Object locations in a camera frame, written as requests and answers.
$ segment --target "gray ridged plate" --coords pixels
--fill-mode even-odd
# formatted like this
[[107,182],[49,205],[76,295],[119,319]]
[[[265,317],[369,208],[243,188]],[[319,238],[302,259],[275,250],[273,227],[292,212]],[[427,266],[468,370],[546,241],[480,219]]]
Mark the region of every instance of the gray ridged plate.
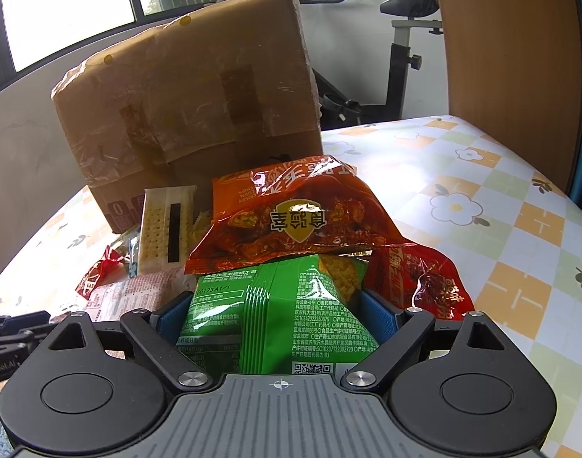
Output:
[[[21,451],[18,458],[36,458]],[[227,376],[180,397],[165,422],[110,458],[441,458],[403,434],[379,399],[330,376]],[[536,451],[522,458],[542,457]]]

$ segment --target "white wall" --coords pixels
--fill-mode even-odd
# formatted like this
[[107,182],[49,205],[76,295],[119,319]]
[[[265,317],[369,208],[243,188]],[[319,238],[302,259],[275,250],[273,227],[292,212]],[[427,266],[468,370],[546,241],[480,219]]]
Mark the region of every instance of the white wall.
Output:
[[[335,5],[302,5],[310,60],[316,70],[350,99],[382,104],[389,75],[393,16],[380,13],[385,0],[347,0]],[[428,19],[440,19],[439,12]],[[403,118],[448,113],[448,76],[443,36],[412,29],[412,53],[422,55],[410,69]]]
[[[312,65],[350,98],[384,102],[389,70],[391,18],[384,0],[303,5],[301,15]],[[0,93],[0,272],[27,240],[84,184],[51,101],[51,90],[70,68],[135,29],[69,53]],[[442,36],[412,31],[413,53],[404,117],[447,113]],[[24,278],[26,287],[31,280]]]

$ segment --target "table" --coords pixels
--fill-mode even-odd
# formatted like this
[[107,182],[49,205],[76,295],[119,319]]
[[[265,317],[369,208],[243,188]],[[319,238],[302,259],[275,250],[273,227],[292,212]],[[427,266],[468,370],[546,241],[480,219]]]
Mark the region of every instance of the table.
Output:
[[[582,211],[545,176],[452,116],[322,133],[358,167],[401,233],[455,262],[475,307],[505,331],[556,393],[543,451],[582,457]],[[88,188],[0,276],[0,314],[80,310],[74,292],[115,236]]]

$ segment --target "cardboard box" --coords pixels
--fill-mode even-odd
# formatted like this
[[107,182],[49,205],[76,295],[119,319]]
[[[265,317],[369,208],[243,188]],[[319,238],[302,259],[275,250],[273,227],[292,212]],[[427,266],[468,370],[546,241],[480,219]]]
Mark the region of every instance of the cardboard box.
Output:
[[66,73],[52,99],[114,232],[140,222],[144,190],[198,186],[322,154],[298,0],[228,0],[154,27]]

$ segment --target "wooden door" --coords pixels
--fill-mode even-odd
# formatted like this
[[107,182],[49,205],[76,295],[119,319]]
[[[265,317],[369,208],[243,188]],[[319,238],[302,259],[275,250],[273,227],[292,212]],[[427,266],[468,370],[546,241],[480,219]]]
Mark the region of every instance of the wooden door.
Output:
[[582,120],[576,0],[439,0],[450,113],[566,190]]

